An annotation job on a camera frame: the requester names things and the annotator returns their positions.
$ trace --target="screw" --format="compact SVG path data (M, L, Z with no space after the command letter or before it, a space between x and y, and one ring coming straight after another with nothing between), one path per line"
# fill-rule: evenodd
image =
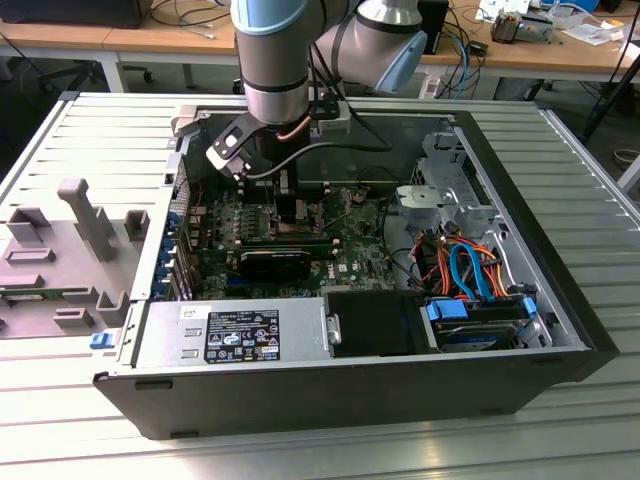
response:
M338 332L330 330L327 332L327 338L331 345L340 345L340 334Z

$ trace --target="sticker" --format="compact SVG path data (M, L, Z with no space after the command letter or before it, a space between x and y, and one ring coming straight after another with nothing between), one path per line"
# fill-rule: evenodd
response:
M180 320L205 319L211 312L207 305L185 305L180 308Z
M44 300L42 295L4 295L2 298L9 300L10 302L24 302L31 300Z
M209 309L207 316L207 363L280 360L278 310L211 312Z

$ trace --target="motherboard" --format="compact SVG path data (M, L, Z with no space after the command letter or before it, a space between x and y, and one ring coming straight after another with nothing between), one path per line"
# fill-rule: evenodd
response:
M224 191L191 208L195 298L393 290L392 264L380 242L380 200L368 194L362 186L343 186L283 208L265 187L262 203Z

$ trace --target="workbench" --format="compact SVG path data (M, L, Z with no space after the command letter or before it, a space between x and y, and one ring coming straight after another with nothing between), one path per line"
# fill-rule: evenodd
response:
M80 94L60 100L0 186L0 221L18 206L72 220L60 180L84 177L111 219L153 218L175 148L175 108L234 96ZM354 99L356 109L449 111L445 101ZM550 111L456 102L478 122L621 355L517 415L154 442L97 390L115 352L88 337L0 341L2 478L637 479L640 470L640 212ZM9 233L4 225L0 239Z
M519 42L503 45L491 41L490 23L473 23L479 0L451 2L462 28L471 40L489 45L483 77L519 77L548 80L608 81L617 64L620 52L617 44L605 43L594 47L560 32L555 33L551 45ZM179 0L180 10L210 6L205 0ZM637 4L625 0L617 14L621 20L635 13ZM189 17L192 21L217 16L200 12ZM172 5L157 13L159 18L175 22ZM451 14L448 21L453 21ZM33 58L64 58L95 60L102 64L112 92L126 92L127 84L122 63L179 63L182 65L237 65L234 28L230 17L217 20L211 29L216 38L209 39L180 27L160 25L147 17L137 30L64 25L11 25L0 23L0 31L12 40L25 55ZM16 52L0 39L0 57L15 56ZM449 39L442 39L436 55L425 55L417 72L424 77L421 98L432 95L440 78L453 72L460 62ZM631 61L625 59L621 76ZM185 68L187 84L192 83L189 68Z

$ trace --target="blue cable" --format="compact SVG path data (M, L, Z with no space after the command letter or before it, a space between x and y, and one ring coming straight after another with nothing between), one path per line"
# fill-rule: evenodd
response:
M469 71L469 56L467 55L467 50L464 48L464 44L462 43L462 40L460 40L460 38L451 34L446 34L446 36L456 41L456 43L460 47L462 61L464 63L464 69L462 70L462 80L460 81L460 86L458 87L458 93L456 93L455 96L453 97L453 99L455 100L464 91L464 84L467 81L467 72Z
M480 292L480 296L487 299L489 302L493 302L495 297L491 294L491 290L489 290L489 286L482 276L482 265L480 265L480 259L478 255L473 250L471 245L467 245L465 243L459 243L451 249L450 257L449 257L449 266L451 267L451 277L453 281L456 282L456 285L460 287L464 293L467 294L469 300L475 300L475 295L471 291L469 287L467 287L462 279L460 279L460 274L458 273L458 253L460 250L466 250L469 254L469 258L471 259L471 264L473 265L473 275L476 277L476 285L478 286L478 291Z

